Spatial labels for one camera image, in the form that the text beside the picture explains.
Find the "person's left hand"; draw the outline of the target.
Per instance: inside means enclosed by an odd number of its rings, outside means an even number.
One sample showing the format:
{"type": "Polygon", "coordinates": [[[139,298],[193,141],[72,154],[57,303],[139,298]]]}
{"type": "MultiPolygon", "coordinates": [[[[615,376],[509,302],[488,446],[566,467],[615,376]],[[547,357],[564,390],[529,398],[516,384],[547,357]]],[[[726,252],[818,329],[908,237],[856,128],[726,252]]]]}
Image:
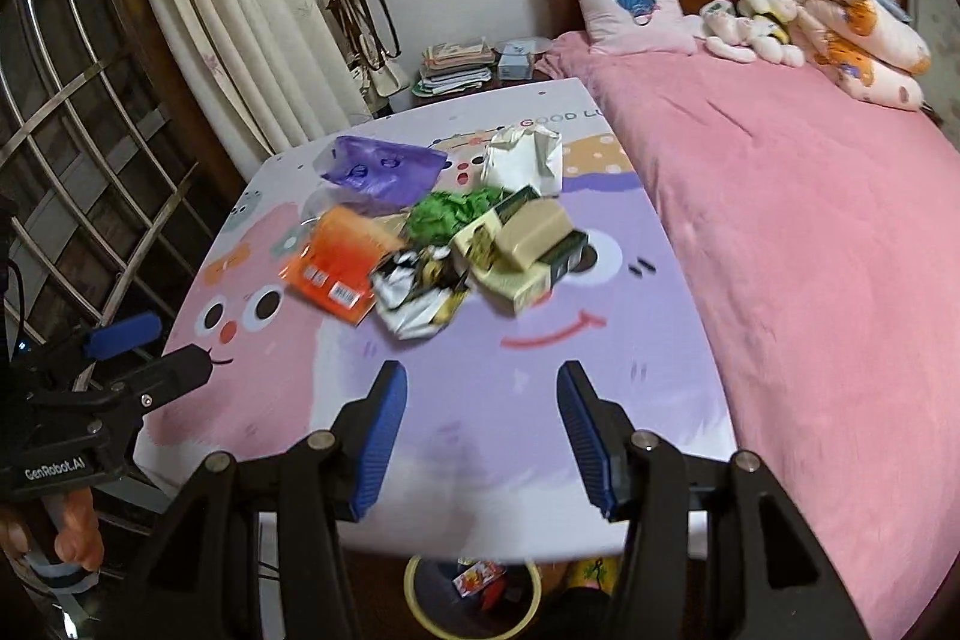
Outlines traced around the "person's left hand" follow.
{"type": "MultiPolygon", "coordinates": [[[[103,565],[104,542],[89,487],[65,495],[62,518],[64,526],[53,544],[57,557],[88,572],[99,570],[103,565]]],[[[10,559],[23,559],[31,551],[26,521],[7,507],[2,509],[2,549],[10,559]]]]}

